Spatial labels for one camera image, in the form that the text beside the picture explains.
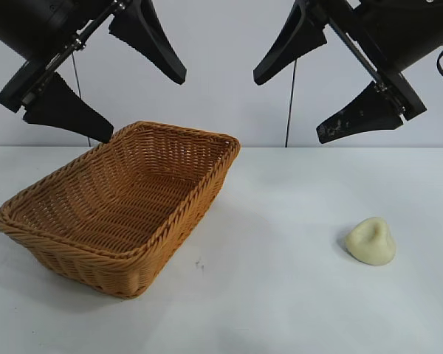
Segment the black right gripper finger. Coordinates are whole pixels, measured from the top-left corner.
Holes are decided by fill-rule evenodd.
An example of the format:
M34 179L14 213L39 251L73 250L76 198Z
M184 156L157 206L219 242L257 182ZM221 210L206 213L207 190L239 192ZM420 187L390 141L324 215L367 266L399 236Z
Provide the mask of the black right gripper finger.
M401 125L392 102L375 82L370 82L347 106L320 123L316 131L319 142L325 144L359 133L395 130Z
M327 44L326 24L319 1L295 1L274 44L254 68L254 82L265 84L290 63Z

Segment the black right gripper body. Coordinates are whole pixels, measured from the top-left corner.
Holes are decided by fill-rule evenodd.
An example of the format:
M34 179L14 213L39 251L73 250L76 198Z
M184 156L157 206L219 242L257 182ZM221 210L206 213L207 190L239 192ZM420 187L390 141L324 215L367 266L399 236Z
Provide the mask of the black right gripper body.
M402 72L443 45L443 1L321 1L341 32L359 44L407 120L425 104Z

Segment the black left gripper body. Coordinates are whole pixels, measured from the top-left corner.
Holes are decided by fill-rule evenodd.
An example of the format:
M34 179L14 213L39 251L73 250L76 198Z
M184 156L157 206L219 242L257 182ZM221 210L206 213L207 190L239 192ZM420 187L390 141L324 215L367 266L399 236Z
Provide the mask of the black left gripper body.
M30 101L48 77L111 15L130 1L0 1L0 41L25 63L0 91L0 104L12 112Z

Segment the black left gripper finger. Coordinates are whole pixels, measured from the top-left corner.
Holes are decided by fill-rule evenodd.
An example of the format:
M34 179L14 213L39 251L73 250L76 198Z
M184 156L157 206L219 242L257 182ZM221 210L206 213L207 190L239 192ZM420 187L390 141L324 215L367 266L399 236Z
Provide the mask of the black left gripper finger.
M111 21L109 33L145 56L175 83L185 82L187 69L171 46L152 1L132 1Z
M114 126L82 101L58 73L51 76L42 93L26 106L23 120L78 133L102 143L109 142L114 131Z

